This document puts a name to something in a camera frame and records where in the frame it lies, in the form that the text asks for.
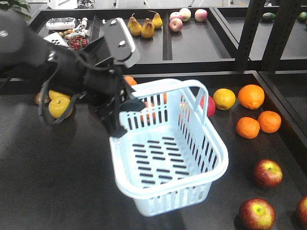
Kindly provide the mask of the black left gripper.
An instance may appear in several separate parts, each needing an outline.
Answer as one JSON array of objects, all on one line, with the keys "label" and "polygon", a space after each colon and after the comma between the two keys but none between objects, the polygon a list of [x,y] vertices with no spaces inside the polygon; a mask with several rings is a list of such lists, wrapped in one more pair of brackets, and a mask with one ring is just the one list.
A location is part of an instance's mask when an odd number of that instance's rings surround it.
[{"label": "black left gripper", "polygon": [[88,55],[84,86],[89,90],[92,108],[108,134],[121,138],[127,133],[119,120],[119,112],[140,112],[145,103],[131,94],[131,87],[122,77],[121,68],[111,56],[105,38],[91,42],[84,52]]}]

